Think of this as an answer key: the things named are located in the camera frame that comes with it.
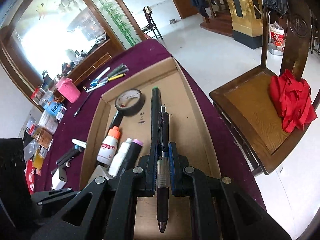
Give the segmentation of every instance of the yellow bottle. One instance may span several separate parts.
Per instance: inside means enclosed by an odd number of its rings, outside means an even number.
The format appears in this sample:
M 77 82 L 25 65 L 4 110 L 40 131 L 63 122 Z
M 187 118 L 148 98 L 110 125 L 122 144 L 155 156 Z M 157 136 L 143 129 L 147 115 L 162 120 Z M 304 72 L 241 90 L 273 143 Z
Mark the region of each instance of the yellow bottle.
M 39 153 L 40 153 L 40 146 L 38 147 L 38 149 L 36 150 L 33 156 L 32 166 L 38 170 L 41 170 L 44 158 L 42 158 L 39 155 Z

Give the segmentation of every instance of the floor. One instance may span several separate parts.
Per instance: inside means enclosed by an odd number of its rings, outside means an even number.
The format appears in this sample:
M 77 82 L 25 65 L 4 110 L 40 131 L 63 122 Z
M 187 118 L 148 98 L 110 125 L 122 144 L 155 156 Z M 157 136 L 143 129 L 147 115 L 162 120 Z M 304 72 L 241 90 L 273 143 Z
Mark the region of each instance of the floor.
M 200 15 L 160 29 L 164 46 L 208 96 L 217 87 L 260 64 L 261 48 L 249 49 L 230 37 L 200 28 Z M 282 57 L 268 54 L 267 67 L 279 73 Z M 320 88 L 320 57 L 309 54 L 303 78 L 313 100 Z M 296 239 L 320 207 L 320 118 L 273 173 L 256 177 L 268 213 Z

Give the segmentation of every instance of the orange cap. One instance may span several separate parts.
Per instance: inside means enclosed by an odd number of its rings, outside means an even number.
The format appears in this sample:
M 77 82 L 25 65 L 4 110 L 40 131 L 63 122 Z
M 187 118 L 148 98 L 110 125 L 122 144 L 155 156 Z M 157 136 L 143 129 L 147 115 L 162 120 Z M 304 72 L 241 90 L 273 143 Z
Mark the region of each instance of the orange cap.
M 114 126 L 112 129 L 109 130 L 108 135 L 119 140 L 119 138 L 120 138 L 119 127 Z

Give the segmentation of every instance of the black tape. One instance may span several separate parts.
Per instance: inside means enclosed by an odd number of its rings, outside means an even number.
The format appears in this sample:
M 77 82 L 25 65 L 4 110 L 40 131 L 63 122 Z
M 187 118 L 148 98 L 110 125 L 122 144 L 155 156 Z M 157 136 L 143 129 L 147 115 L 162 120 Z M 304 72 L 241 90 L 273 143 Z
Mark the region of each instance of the black tape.
M 137 98 L 137 102 L 135 102 L 131 106 L 126 106 L 127 102 L 131 98 Z M 124 116 L 133 116 L 137 114 L 144 105 L 145 97 L 141 93 L 140 90 L 137 89 L 130 89 L 123 92 L 115 101 L 116 109 Z

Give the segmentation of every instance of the wooden cabinet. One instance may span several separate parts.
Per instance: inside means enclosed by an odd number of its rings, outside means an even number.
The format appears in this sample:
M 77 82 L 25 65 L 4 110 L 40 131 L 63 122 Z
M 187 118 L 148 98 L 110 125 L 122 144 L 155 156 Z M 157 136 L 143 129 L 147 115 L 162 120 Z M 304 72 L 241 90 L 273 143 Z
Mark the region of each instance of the wooden cabinet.
M 94 73 L 98 68 L 105 65 L 108 60 L 120 54 L 120 50 L 112 40 L 108 40 L 103 43 L 99 48 L 87 56 L 82 62 L 80 62 L 69 74 L 68 78 L 73 80 L 74 85 L 79 86 L 83 80 L 85 80 L 90 74 Z M 57 90 L 54 95 L 63 101 L 65 98 Z

